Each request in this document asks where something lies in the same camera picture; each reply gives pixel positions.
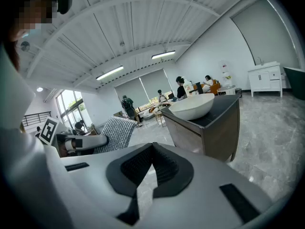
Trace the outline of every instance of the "small stool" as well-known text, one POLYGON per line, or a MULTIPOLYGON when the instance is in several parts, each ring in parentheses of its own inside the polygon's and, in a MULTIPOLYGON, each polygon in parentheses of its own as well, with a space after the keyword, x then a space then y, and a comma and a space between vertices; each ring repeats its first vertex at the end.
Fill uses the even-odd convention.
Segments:
POLYGON ((163 127, 163 123, 162 123, 162 119, 161 119, 161 117, 163 116, 163 114, 161 113, 161 111, 158 111, 158 112, 154 113, 154 115, 156 116, 156 121, 157 121, 157 123, 158 123, 158 117, 160 117, 161 125, 162 125, 162 127, 163 127))

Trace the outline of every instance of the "fluorescent light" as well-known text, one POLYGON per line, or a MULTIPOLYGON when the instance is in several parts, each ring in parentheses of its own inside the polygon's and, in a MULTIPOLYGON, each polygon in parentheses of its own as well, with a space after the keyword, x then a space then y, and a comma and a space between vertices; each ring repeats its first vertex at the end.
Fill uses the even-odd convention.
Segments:
POLYGON ((111 74, 113 74, 113 73, 115 73, 115 72, 118 72, 118 71, 120 71, 120 70, 122 70, 122 69, 124 69, 124 67, 123 67, 123 66, 120 66, 119 68, 116 68, 116 69, 114 69, 114 70, 112 70, 112 71, 109 71, 109 72, 106 73, 106 74, 102 74, 102 75, 100 75, 99 77, 96 77, 96 79, 97 79, 97 80, 101 80, 101 79, 107 77, 108 75, 111 75, 111 74))
POLYGON ((152 59, 157 59, 157 58, 161 58, 161 57, 164 57, 164 56, 168 56, 168 55, 171 55, 171 54, 174 54, 176 51, 170 51, 170 52, 163 52, 163 53, 160 53, 160 54, 156 54, 156 55, 153 55, 152 56, 152 59))

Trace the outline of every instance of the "white cabinet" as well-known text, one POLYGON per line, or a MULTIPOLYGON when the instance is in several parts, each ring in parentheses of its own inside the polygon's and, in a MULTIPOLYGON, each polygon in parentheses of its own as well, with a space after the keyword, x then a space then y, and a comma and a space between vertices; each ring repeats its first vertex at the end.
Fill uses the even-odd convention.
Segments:
POLYGON ((261 89, 270 89, 269 72, 261 72, 260 74, 261 89))
POLYGON ((279 91, 282 97, 282 81, 280 63, 272 62, 266 65, 257 65, 256 68, 248 70, 251 95, 253 92, 279 91))

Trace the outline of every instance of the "roller shade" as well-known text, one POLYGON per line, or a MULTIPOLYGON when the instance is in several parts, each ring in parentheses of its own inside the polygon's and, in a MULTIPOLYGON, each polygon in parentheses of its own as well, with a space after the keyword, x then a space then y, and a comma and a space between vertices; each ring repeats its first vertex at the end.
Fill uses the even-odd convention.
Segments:
POLYGON ((158 90, 161 90, 162 93, 172 90, 163 69, 141 76, 140 78, 149 99, 159 96, 158 90))
POLYGON ((139 78, 117 86, 115 91, 121 101, 124 95, 132 99, 134 108, 138 108, 149 102, 139 78))

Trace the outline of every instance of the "metal railing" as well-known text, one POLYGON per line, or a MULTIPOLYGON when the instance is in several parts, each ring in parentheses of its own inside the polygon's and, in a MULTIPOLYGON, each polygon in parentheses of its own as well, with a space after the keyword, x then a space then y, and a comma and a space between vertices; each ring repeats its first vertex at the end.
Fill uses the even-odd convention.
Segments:
POLYGON ((28 114, 23 117, 22 124, 24 127, 38 124, 44 122, 48 116, 51 117, 51 111, 37 114, 28 114))

